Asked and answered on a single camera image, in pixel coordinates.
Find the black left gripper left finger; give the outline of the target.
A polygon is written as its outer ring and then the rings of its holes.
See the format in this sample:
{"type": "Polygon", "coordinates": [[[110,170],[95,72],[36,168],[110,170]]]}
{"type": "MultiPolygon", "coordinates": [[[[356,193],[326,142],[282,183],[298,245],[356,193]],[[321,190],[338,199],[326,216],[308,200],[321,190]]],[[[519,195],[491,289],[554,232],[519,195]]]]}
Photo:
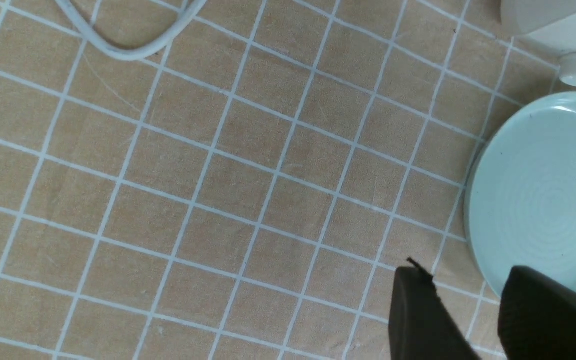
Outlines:
{"type": "Polygon", "coordinates": [[[416,260],[396,269],[388,337],[393,360],[478,360],[438,294],[434,276],[416,260]]]}

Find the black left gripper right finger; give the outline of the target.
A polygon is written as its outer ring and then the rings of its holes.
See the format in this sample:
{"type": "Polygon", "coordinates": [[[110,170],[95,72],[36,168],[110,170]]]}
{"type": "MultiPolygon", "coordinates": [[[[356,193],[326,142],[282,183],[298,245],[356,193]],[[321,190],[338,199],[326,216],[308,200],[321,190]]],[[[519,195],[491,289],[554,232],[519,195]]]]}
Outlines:
{"type": "Polygon", "coordinates": [[[509,360],[576,360],[576,292],[514,266],[503,287],[497,333],[509,360]]]}

